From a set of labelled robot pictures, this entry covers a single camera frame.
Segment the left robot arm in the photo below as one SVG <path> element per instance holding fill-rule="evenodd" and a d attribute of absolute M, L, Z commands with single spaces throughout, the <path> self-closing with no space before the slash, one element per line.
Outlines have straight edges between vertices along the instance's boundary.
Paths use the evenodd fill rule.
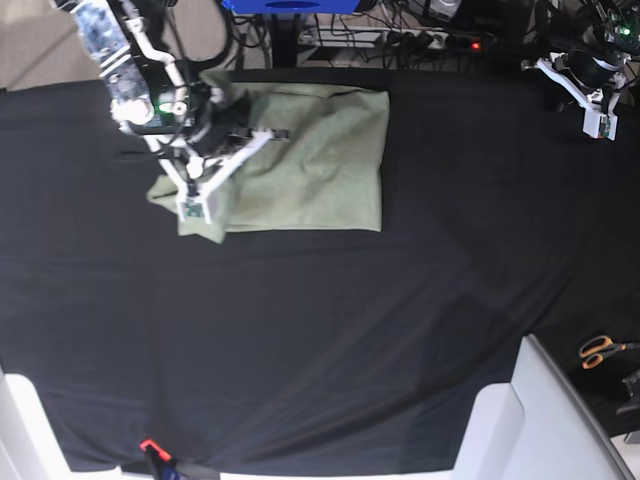
<path fill-rule="evenodd" d="M 639 83 L 629 64 L 639 59 L 637 1 L 538 1 L 540 13 L 528 34 L 537 59 L 523 71 L 538 71 L 582 108 L 583 132 L 616 139 L 615 109 L 622 94 Z"/>

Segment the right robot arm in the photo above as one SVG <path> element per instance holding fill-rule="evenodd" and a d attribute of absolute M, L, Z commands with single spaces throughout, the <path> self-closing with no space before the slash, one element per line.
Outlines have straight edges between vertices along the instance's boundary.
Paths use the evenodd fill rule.
<path fill-rule="evenodd" d="M 167 1 L 55 1 L 70 15 L 110 97 L 119 129 L 145 141 L 176 187 L 181 221 L 211 224 L 217 191 L 268 142 L 285 130 L 253 126 L 246 92 L 225 79 L 199 79 L 185 56 L 161 40 L 171 26 Z"/>

